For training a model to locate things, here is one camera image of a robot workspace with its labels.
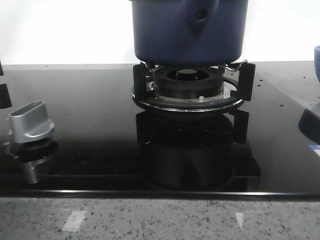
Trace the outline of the blue ceramic bowl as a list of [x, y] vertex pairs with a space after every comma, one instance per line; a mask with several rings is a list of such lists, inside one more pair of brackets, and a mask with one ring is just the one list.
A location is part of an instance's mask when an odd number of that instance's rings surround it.
[[318, 82], [320, 82], [320, 45], [314, 47], [314, 71]]

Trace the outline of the black pot support grate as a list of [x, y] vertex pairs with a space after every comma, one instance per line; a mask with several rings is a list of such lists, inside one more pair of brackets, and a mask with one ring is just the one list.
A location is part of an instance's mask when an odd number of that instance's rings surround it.
[[133, 66], [132, 98], [140, 108], [183, 114], [228, 112], [252, 99], [256, 66], [247, 60], [217, 67], [223, 73], [221, 93], [196, 99], [172, 98], [157, 93], [154, 72], [161, 67], [167, 66], [150, 66], [142, 62]]

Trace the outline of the blue cooking pot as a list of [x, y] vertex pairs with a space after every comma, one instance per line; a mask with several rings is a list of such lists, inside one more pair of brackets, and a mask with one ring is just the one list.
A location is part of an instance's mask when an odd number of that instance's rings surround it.
[[135, 56], [160, 66], [229, 64], [243, 49], [247, 0], [131, 1]]

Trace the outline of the black glass stove top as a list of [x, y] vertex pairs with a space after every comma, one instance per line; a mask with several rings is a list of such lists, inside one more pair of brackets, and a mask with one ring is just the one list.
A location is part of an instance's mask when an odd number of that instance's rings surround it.
[[[213, 116], [160, 115], [133, 102], [132, 66], [5, 66], [4, 197], [320, 198], [314, 65], [258, 62], [252, 100]], [[9, 114], [44, 101], [51, 137], [15, 143]]]

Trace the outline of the silver stove control knob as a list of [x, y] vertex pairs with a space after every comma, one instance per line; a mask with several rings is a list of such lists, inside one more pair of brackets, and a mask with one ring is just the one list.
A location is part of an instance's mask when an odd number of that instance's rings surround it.
[[44, 101], [34, 101], [8, 115], [12, 141], [25, 144], [52, 136], [55, 124], [49, 119]]

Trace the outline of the black left burner grate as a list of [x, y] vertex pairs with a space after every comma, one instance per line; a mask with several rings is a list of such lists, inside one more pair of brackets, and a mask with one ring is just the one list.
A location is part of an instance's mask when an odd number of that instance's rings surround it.
[[12, 102], [8, 90], [8, 86], [5, 83], [0, 84], [0, 108], [7, 109], [12, 107]]

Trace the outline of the blue label sticker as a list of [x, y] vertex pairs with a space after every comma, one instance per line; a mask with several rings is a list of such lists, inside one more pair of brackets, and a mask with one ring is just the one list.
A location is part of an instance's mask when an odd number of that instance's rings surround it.
[[320, 157], [320, 145], [309, 145], [309, 148], [313, 150], [318, 157]]

